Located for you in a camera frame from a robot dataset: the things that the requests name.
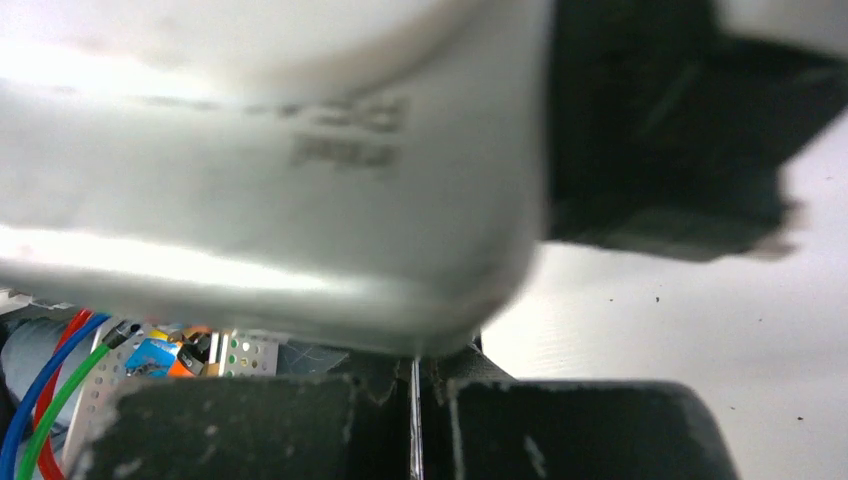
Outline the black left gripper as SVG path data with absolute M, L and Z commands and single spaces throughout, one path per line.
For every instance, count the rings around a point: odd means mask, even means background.
M 847 58 L 728 31 L 714 1 L 559 1 L 551 240 L 689 261 L 781 257 L 782 165 L 847 105 Z

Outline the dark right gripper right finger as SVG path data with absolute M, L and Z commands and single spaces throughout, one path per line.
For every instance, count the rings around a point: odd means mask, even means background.
M 421 364 L 429 479 L 734 479 L 710 410 L 652 380 L 519 380 L 474 346 Z

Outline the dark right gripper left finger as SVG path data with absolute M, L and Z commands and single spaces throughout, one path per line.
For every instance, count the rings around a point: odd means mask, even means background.
M 73 479 L 405 479 L 410 364 L 354 354 L 321 374 L 131 379 Z

